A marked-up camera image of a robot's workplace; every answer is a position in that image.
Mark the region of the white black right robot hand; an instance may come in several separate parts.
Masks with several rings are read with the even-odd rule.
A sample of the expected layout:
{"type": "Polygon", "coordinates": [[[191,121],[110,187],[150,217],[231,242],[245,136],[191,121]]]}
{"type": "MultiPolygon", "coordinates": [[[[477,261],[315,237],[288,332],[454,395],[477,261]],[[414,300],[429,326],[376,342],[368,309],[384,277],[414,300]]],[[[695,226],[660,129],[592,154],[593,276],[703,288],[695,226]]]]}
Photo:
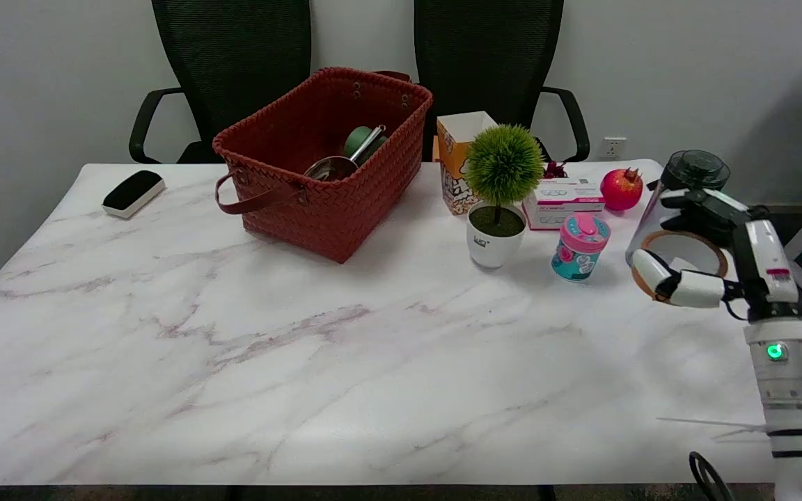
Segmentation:
{"type": "Polygon", "coordinates": [[[691,232],[719,247],[728,247],[737,278],[734,281],[701,271],[676,270],[648,248],[635,250],[631,270],[650,298],[688,308],[718,308],[732,317],[733,299],[748,305],[745,321],[801,318],[798,285],[776,229],[760,206],[749,207],[722,191],[701,188],[667,191],[661,204],[676,209],[664,230],[691,232]]]}

